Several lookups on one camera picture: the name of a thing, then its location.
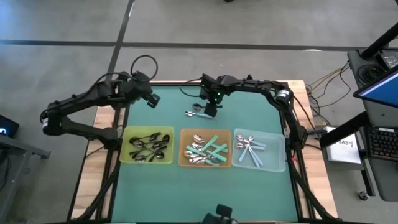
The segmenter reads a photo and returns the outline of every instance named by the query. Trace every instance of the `keyboard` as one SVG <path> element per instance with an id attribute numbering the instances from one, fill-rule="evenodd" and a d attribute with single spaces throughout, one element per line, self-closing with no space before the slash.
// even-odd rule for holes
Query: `keyboard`
<path id="1" fill-rule="evenodd" d="M 398 161 L 398 129 L 368 129 L 370 157 Z"/>

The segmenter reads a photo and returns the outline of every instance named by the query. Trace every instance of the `plastic container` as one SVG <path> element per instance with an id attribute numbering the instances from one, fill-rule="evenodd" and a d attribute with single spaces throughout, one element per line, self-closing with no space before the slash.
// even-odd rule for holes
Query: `plastic container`
<path id="1" fill-rule="evenodd" d="M 258 158 L 262 161 L 263 165 L 259 168 L 256 167 L 254 160 L 249 152 L 246 151 L 242 162 L 239 162 L 239 157 L 244 151 L 243 149 L 235 148 L 235 144 L 240 142 L 237 140 L 237 135 L 243 135 L 245 139 L 249 136 L 253 136 L 256 142 L 260 142 L 266 145 L 265 150 L 253 149 L 257 154 Z M 285 161 L 285 136 L 281 134 L 265 133 L 260 131 L 251 131 L 245 129 L 235 129 L 234 132 L 234 143 L 232 150 L 232 165 L 236 167 L 248 168 L 248 169 L 258 169 L 269 172 L 283 172 L 286 169 Z"/>
<path id="2" fill-rule="evenodd" d="M 220 146 L 223 144 L 227 144 L 226 149 L 228 152 L 219 152 L 218 155 L 226 158 L 225 162 L 220 162 L 219 166 L 213 166 L 207 163 L 202 165 L 191 164 L 188 159 L 184 157 L 183 153 L 187 150 L 186 146 L 191 146 L 193 143 L 192 136 L 197 134 L 201 136 L 206 142 L 212 139 L 215 135 L 218 136 L 218 139 L 214 142 L 214 144 Z M 215 167 L 215 168 L 228 168 L 231 166 L 232 161 L 232 150 L 231 150 L 231 132 L 229 130 L 222 129 L 182 129 L 181 137 L 180 137 L 180 153 L 178 155 L 178 163 L 181 166 L 185 167 Z M 209 151 L 214 151 L 214 147 L 209 146 L 207 149 Z"/>
<path id="3" fill-rule="evenodd" d="M 145 150 L 140 155 L 149 155 L 151 154 L 145 162 L 136 162 L 130 155 L 130 152 L 132 151 L 137 151 L 139 148 L 133 146 L 130 144 L 129 140 L 132 137 L 144 137 L 144 136 L 149 136 L 151 134 L 154 134 L 156 132 L 162 133 L 157 139 L 160 141 L 163 136 L 168 134 L 170 136 L 170 141 L 167 144 L 167 149 L 163 150 L 164 153 L 164 158 L 163 159 L 158 159 L 155 157 L 155 159 L 152 162 L 148 162 L 150 157 L 152 157 L 153 154 L 150 150 Z M 139 164 L 171 164 L 173 161 L 173 150 L 174 150 L 174 128 L 173 127 L 166 127 L 166 126 L 127 126 L 124 129 L 123 132 L 123 142 L 122 142 L 122 149 L 120 152 L 120 162 L 125 162 L 125 163 L 139 163 Z"/>

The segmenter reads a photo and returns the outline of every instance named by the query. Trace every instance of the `yellow bin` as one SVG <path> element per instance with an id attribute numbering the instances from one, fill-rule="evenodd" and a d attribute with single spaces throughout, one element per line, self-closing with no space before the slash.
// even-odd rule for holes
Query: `yellow bin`
<path id="1" fill-rule="evenodd" d="M 158 141 L 162 140 L 162 137 L 168 134 L 170 136 L 170 141 L 167 144 L 167 148 L 163 150 L 164 158 L 158 159 L 154 158 L 152 162 L 148 160 L 153 156 L 152 151 L 145 150 L 140 153 L 140 155 L 148 156 L 145 162 L 136 162 L 130 152 L 138 151 L 139 148 L 130 144 L 130 139 L 132 137 L 145 137 L 151 134 L 160 132 L 161 135 L 157 138 Z M 148 139 L 141 139 L 144 142 L 148 142 Z M 174 128 L 167 126 L 127 126 L 123 132 L 123 143 L 120 153 L 120 162 L 131 163 L 131 164 L 171 164 L 173 161 L 173 150 L 174 150 Z"/>

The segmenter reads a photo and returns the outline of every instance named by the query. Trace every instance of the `gray floor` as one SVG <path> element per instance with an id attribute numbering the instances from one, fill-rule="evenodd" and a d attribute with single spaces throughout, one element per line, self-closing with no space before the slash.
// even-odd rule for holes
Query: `gray floor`
<path id="1" fill-rule="evenodd" d="M 0 0 L 0 40 L 115 42 L 127 2 Z M 231 4 L 136 0 L 124 41 L 367 46 L 397 21 L 394 0 L 236 0 Z M 398 46 L 398 41 L 391 45 Z M 48 161 L 32 161 L 32 172 L 11 217 L 28 218 L 31 223 L 66 219 L 87 140 L 45 136 L 38 117 L 51 101 L 85 91 L 107 71 L 112 52 L 113 47 L 0 45 L 0 114 L 21 124 L 19 139 L 53 152 Z M 158 80 L 186 80 L 207 73 L 311 83 L 347 61 L 346 52 L 122 48 L 116 71 L 129 70 L 140 54 L 157 59 Z M 137 69 L 150 74 L 153 65 L 143 60 Z M 349 70 L 343 78 L 357 89 Z M 320 104 L 333 102 L 346 91 L 337 78 Z M 338 125 L 363 109 L 360 100 L 348 95 L 321 113 Z M 94 116 L 94 110 L 86 110 L 72 118 L 92 124 Z M 347 172 L 329 162 L 326 167 L 340 218 L 373 223 L 398 220 L 398 203 L 379 197 L 367 202 L 357 199 L 355 192 L 363 189 L 358 171 Z"/>

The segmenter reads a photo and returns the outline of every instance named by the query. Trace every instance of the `white paper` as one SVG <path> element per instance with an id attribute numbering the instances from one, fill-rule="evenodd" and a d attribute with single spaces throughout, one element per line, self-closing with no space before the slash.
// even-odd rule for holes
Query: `white paper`
<path id="1" fill-rule="evenodd" d="M 334 130 L 332 127 L 325 127 L 327 132 Z M 334 143 L 326 148 L 328 152 L 329 161 L 334 162 L 349 162 L 360 164 L 361 158 L 359 157 L 358 146 L 356 145 L 356 136 L 352 134 L 347 138 Z"/>

